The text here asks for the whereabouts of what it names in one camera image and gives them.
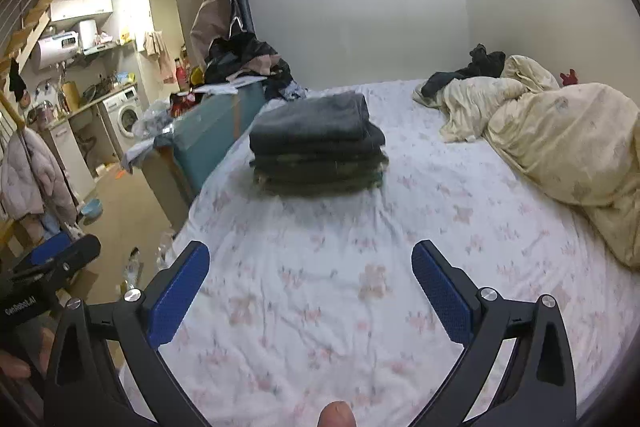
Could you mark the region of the dark grey sweatpants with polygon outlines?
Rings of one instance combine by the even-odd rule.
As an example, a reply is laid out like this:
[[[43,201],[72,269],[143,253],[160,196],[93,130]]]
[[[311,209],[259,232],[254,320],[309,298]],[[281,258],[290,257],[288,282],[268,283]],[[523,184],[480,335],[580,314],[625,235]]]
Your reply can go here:
[[[250,129],[257,155],[370,154],[384,145],[366,98],[355,91],[288,102],[260,114]]]

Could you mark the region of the blue floor basin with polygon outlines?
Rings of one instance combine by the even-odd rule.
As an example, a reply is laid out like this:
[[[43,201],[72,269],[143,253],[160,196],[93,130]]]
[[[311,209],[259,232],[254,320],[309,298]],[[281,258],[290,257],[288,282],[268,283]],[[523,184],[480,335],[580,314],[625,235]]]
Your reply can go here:
[[[82,219],[86,221],[96,221],[96,219],[99,219],[99,217],[102,216],[102,213],[103,205],[97,197],[86,202],[85,206],[80,210]]]

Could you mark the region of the pink puffer jacket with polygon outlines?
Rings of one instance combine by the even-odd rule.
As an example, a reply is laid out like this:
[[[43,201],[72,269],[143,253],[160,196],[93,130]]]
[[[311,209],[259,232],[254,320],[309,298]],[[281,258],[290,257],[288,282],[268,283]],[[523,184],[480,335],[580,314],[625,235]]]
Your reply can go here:
[[[15,132],[6,146],[1,199],[14,220],[41,215],[48,202],[65,222],[76,219],[76,206],[58,161],[41,136],[29,128]]]

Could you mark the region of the white floral bed sheet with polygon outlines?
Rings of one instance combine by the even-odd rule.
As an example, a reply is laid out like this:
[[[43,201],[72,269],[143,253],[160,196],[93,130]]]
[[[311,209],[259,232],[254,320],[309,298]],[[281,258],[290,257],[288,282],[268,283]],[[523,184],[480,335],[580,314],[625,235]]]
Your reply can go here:
[[[570,207],[483,141],[447,144],[413,81],[365,84],[390,163],[378,187],[266,192],[247,139],[206,179],[175,239],[210,254],[205,283],[160,355],[215,426],[311,426],[343,400],[363,426],[405,426],[460,355],[411,270],[432,241],[503,297],[559,303],[586,407],[639,326],[639,277]]]

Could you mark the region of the white washing machine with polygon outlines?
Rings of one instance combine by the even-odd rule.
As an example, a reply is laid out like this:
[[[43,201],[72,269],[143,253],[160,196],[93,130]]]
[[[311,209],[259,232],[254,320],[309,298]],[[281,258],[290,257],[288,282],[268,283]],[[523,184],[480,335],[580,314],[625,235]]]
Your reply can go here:
[[[132,127],[142,114],[142,106],[134,86],[111,94],[99,104],[108,136],[116,155],[122,158],[136,143]]]

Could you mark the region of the folded olive pants stack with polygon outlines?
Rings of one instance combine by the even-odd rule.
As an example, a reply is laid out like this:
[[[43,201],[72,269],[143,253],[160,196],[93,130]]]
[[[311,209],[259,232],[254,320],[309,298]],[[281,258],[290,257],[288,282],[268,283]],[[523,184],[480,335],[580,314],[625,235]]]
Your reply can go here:
[[[254,181],[279,195],[314,196],[357,192],[380,186],[388,157],[383,152],[355,156],[256,156],[250,165]]]

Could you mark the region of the white water heater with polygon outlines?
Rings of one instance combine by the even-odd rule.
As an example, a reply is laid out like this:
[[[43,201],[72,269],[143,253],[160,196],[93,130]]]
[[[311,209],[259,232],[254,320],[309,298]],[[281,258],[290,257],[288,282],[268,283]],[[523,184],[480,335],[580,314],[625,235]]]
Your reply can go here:
[[[69,60],[79,50],[77,31],[65,31],[51,37],[40,39],[32,51],[32,64],[35,70],[48,68]]]

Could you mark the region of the red bottle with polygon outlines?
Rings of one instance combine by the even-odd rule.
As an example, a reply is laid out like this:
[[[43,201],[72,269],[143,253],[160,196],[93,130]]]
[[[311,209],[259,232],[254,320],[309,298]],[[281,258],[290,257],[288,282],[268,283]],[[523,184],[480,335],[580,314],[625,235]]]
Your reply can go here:
[[[183,66],[179,57],[175,58],[175,76],[178,82],[178,86],[181,92],[186,92],[190,89],[189,74],[186,68]]]

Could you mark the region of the cream cartoon duvet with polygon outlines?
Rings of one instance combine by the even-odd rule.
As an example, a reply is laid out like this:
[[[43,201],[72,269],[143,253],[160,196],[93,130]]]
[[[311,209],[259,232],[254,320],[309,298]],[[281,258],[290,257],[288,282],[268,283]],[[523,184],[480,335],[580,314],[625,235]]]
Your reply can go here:
[[[446,142],[485,139],[552,199],[579,208],[615,258],[639,266],[639,109],[603,83],[562,86],[536,61],[506,58],[498,75],[433,76],[413,100],[448,117]]]

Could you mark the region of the pile of dark clothes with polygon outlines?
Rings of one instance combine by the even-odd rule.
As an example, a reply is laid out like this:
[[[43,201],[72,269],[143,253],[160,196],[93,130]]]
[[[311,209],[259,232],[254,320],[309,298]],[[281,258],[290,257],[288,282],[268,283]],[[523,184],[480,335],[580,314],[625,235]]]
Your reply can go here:
[[[204,82],[221,84],[245,76],[262,77],[267,101],[306,98],[306,89],[293,78],[288,62],[252,32],[239,32],[228,39],[215,38],[206,55]]]

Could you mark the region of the red plush toy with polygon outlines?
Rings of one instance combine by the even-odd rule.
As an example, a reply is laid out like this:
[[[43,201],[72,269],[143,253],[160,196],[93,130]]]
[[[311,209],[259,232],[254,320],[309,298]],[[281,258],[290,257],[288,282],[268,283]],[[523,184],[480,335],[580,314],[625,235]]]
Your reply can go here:
[[[577,74],[572,68],[568,72],[561,72],[560,77],[563,87],[575,86],[575,84],[579,83]]]

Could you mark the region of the black garment by duvet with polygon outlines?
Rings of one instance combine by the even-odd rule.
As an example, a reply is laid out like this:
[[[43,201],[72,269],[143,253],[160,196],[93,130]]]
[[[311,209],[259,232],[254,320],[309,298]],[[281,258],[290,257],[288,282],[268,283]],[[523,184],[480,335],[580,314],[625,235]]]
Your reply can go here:
[[[502,51],[488,52],[484,44],[479,43],[470,51],[471,62],[463,68],[453,72],[434,72],[420,89],[423,98],[435,98],[438,91],[444,89],[455,79],[469,79],[473,77],[498,78],[503,71],[506,54]]]

